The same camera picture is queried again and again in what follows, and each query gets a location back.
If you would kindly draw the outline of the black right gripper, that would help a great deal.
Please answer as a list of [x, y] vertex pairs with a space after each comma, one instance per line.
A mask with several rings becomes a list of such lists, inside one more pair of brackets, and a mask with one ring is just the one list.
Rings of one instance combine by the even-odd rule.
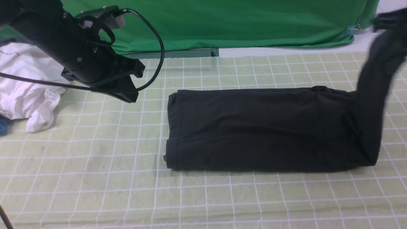
[[378, 14], [373, 20], [373, 32], [379, 30], [407, 31], [407, 9], [397, 9]]

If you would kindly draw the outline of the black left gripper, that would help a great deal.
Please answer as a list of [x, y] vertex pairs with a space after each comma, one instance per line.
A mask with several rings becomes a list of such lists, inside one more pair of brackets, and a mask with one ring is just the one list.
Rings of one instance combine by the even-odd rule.
[[94, 33], [83, 28], [70, 13], [56, 16], [22, 11], [10, 27], [61, 64], [79, 81], [99, 93], [135, 103], [139, 92], [131, 75], [143, 77], [145, 65], [116, 54], [108, 45], [94, 43]]

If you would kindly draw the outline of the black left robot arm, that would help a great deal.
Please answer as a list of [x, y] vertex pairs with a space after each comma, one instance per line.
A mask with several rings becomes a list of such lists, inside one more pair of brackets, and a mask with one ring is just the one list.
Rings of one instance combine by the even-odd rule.
[[138, 91], [131, 75], [142, 77], [140, 60], [118, 55], [112, 48], [114, 28], [124, 26], [118, 6], [85, 11], [72, 16], [60, 0], [2, 0], [1, 27], [10, 26], [68, 73], [90, 89], [126, 103], [134, 103]]

